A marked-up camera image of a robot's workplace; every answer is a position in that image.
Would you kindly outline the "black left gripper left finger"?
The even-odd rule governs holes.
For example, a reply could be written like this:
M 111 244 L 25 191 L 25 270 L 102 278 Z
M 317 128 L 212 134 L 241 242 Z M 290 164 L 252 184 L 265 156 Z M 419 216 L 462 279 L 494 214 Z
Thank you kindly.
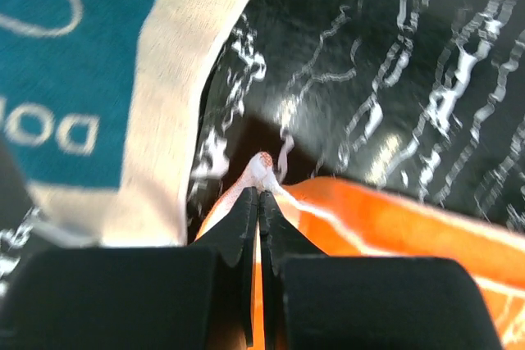
M 1 304 L 4 349 L 245 349 L 258 195 L 178 248 L 37 251 Z

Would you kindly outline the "orange Doraemon towel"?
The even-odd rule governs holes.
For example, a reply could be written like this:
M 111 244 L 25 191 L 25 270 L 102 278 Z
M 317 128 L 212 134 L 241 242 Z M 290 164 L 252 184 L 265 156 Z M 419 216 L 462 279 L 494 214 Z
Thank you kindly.
M 374 192 L 333 177 L 283 185 L 287 154 L 255 154 L 220 196 L 197 233 L 202 237 L 246 187 L 274 193 L 284 217 L 332 256 L 431 256 L 457 261 L 475 279 L 505 349 L 524 347 L 524 237 Z

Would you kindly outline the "teal Doraemon towel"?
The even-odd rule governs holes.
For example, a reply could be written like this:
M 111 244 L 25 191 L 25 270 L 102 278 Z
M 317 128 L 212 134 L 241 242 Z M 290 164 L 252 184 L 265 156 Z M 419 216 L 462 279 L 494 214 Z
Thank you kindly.
M 45 216 L 186 242 L 199 103 L 248 0 L 1 0 L 1 132 Z

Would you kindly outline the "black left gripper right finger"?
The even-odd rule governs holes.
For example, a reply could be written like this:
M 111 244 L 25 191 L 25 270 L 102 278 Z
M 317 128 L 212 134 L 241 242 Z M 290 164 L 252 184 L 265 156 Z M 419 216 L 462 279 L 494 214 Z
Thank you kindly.
M 330 257 L 258 203 L 267 349 L 499 349 L 482 294 L 456 261 Z

